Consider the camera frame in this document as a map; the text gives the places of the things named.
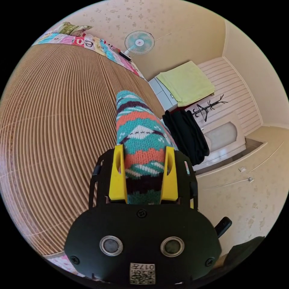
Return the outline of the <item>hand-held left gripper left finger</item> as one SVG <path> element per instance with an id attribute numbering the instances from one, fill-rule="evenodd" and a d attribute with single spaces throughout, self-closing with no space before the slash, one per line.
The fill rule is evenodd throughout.
<path id="1" fill-rule="evenodd" d="M 111 201 L 127 201 L 124 146 L 115 146 L 110 177 L 109 198 Z"/>

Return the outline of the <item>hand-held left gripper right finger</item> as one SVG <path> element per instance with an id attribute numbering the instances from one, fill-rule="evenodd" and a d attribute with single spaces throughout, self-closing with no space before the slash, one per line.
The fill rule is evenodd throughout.
<path id="1" fill-rule="evenodd" d="M 161 188 L 161 201 L 177 201 L 178 185 L 175 162 L 175 150 L 173 147 L 166 147 L 163 181 Z"/>

